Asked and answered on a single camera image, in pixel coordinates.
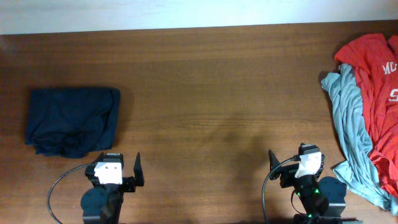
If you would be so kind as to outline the orange FRAM t-shirt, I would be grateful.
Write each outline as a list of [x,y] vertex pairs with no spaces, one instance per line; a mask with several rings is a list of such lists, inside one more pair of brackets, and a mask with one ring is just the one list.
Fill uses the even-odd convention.
[[397,36],[363,35],[340,48],[334,58],[354,68],[373,143],[369,158],[381,188],[397,197]]

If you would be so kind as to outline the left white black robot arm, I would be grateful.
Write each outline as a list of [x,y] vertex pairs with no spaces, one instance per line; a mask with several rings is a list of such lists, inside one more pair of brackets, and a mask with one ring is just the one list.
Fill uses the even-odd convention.
[[120,153],[101,153],[85,169],[93,184],[81,198],[83,222],[89,224],[118,224],[125,193],[134,193],[144,186],[141,155],[137,154],[134,175],[123,176],[124,156]]

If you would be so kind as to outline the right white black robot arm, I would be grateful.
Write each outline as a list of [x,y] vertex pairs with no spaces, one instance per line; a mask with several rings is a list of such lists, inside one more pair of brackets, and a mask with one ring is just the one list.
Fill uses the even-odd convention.
[[262,186],[262,211],[267,219],[265,191],[270,180],[280,180],[283,189],[292,187],[291,198],[299,198],[304,212],[298,211],[292,221],[297,224],[350,224],[362,223],[356,218],[343,218],[346,208],[347,186],[340,180],[326,176],[323,172],[325,155],[314,144],[301,143],[298,153],[279,161],[269,150],[270,172]]

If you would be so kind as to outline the light blue grey shirt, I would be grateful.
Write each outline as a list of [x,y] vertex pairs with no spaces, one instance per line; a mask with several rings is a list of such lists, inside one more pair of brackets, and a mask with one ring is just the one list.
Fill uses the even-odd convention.
[[375,165],[369,158],[373,143],[366,131],[361,89],[356,84],[354,69],[343,63],[321,81],[332,104],[331,114],[345,161],[333,173],[347,189],[373,205],[397,215],[397,198],[381,188]]

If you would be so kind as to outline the dark navy folded shirt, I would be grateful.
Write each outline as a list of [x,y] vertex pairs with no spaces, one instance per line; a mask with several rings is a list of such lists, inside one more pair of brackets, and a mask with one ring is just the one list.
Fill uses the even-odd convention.
[[43,88],[30,92],[25,144],[36,154],[82,158],[113,147],[117,88]]

